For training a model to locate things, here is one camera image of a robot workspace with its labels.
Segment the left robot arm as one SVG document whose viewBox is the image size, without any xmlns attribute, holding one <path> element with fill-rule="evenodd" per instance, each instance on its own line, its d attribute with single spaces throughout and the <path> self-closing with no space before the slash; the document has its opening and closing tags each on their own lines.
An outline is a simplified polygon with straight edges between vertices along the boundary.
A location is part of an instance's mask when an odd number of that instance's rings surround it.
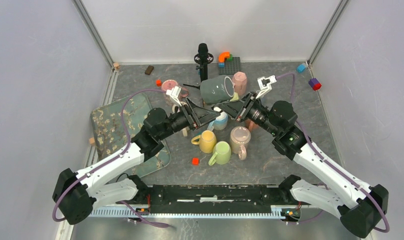
<svg viewBox="0 0 404 240">
<path fill-rule="evenodd" d="M 154 157 L 164 147 L 164 139 L 186 128 L 198 129 L 219 115 L 218 111 L 198 106 L 191 100 L 171 114 L 163 108 L 151 109 L 140 131 L 125 146 L 89 167 L 75 172 L 67 168 L 59 174 L 52 195 L 53 220 L 75 225 L 98 207 L 128 200 L 143 203 L 147 190 L 132 179 L 109 181 Z"/>
</svg>

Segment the iridescent pink mug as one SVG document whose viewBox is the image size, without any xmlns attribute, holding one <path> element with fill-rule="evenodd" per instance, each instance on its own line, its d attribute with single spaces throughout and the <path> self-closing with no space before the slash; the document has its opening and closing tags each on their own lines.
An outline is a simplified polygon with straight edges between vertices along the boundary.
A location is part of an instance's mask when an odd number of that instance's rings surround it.
<svg viewBox="0 0 404 240">
<path fill-rule="evenodd" d="M 230 147 L 240 160 L 247 158 L 247 148 L 251 140 L 251 132 L 243 126 L 234 127 L 230 132 Z"/>
</svg>

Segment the salmon flower mug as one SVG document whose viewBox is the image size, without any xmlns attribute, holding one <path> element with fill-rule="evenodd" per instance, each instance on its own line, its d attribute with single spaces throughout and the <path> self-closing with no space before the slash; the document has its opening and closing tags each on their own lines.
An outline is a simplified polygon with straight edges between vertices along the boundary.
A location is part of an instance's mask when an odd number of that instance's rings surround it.
<svg viewBox="0 0 404 240">
<path fill-rule="evenodd" d="M 256 130 L 259 126 L 252 120 L 247 119 L 244 121 L 245 122 L 245 127 L 250 131 L 253 132 Z"/>
</svg>

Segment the dark green mug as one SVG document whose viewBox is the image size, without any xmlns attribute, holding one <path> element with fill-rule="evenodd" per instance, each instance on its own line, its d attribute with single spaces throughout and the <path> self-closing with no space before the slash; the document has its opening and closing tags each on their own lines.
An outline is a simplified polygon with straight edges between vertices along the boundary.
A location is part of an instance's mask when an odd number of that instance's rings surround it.
<svg viewBox="0 0 404 240">
<path fill-rule="evenodd" d="M 232 79 L 226 75 L 204 80 L 200 85 L 201 98 L 207 105 L 229 101 L 233 98 L 234 93 Z"/>
</svg>

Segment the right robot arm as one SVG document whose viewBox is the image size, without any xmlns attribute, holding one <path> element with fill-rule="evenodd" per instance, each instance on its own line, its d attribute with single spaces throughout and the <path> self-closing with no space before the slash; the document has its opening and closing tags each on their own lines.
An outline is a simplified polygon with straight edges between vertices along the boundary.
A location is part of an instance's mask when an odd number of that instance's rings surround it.
<svg viewBox="0 0 404 240">
<path fill-rule="evenodd" d="M 359 238 L 367 237 L 373 230 L 390 231 L 386 218 L 388 190 L 352 175 L 321 151 L 298 121 L 290 102 L 279 100 L 267 108 L 254 93 L 248 93 L 243 99 L 216 106 L 232 119 L 238 122 L 249 119 L 270 133 L 274 138 L 272 144 L 281 155 L 306 168 L 325 184 L 319 187 L 291 175 L 279 185 L 278 196 L 283 203 L 298 201 L 319 208 L 338 218 Z"/>
</svg>

